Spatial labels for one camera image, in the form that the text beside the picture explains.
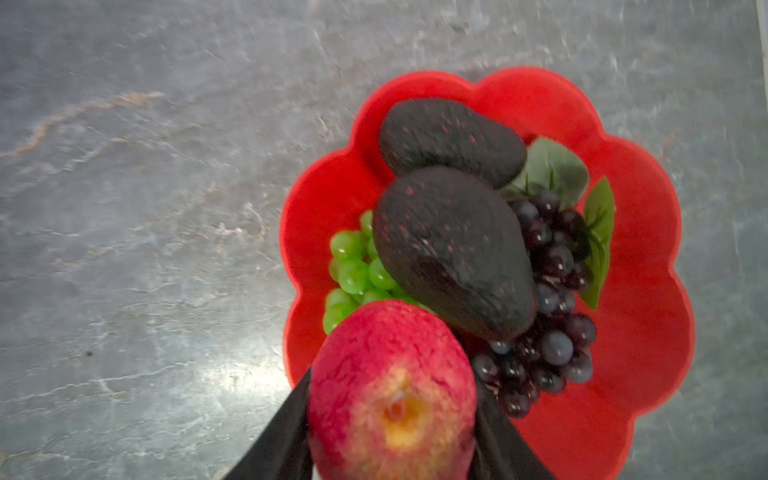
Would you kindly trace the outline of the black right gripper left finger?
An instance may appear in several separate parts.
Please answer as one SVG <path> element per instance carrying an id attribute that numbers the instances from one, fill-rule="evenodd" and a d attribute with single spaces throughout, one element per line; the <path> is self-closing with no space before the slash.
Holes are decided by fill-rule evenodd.
<path id="1" fill-rule="evenodd" d="M 314 462 L 308 442 L 311 371 L 293 388 L 264 431 L 226 480 L 308 480 Z"/>

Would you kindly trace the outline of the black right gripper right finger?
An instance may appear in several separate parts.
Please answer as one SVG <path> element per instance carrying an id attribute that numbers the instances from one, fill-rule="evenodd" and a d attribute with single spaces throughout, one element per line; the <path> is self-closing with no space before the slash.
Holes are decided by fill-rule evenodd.
<path id="1" fill-rule="evenodd" d="M 467 479 L 554 480 L 479 377 L 475 378 L 475 386 L 476 446 Z"/>

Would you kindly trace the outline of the dark purple fake grapes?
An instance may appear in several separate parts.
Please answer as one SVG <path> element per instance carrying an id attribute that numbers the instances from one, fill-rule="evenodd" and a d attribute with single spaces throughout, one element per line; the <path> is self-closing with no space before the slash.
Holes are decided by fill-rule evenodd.
<path id="1" fill-rule="evenodd" d="M 527 154 L 503 191 L 523 229 L 538 313 L 520 337 L 492 342 L 471 360 L 512 418 L 525 417 L 542 394 L 591 380 L 597 327 L 577 303 L 599 304 L 617 210 L 609 180 L 591 186 L 586 164 L 567 147 L 540 137 Z"/>

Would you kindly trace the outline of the red fake apple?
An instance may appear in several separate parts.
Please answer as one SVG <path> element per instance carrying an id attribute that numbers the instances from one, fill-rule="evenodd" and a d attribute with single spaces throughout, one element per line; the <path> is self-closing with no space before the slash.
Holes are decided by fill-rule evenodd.
<path id="1" fill-rule="evenodd" d="M 313 361 L 311 456 L 323 479 L 464 479 L 477 404 L 467 355 L 440 318 L 402 301 L 369 303 Z"/>

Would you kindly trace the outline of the green fake grapes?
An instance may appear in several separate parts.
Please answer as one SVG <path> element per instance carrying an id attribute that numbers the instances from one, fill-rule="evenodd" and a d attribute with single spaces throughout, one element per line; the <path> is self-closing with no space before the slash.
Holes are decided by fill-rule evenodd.
<path id="1" fill-rule="evenodd" d="M 385 269 L 373 239 L 373 211 L 359 217 L 357 230 L 340 230 L 329 241 L 330 278 L 336 286 L 325 296 L 323 331 L 330 334 L 359 307 L 378 301 L 398 300 L 429 308 L 407 294 Z"/>

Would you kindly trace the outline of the dark fake avocado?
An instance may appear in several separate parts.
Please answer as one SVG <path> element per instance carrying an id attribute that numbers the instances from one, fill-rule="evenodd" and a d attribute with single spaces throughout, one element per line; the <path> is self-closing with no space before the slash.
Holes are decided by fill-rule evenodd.
<path id="1" fill-rule="evenodd" d="M 468 106 L 441 98 L 396 103 L 378 134 L 379 151 L 398 176 L 446 166 L 474 175 L 499 189 L 527 162 L 518 133 Z"/>
<path id="2" fill-rule="evenodd" d="M 452 328 L 509 341 L 538 312 L 521 225 L 481 179 L 436 166 L 396 178 L 373 211 L 385 270 Z"/>

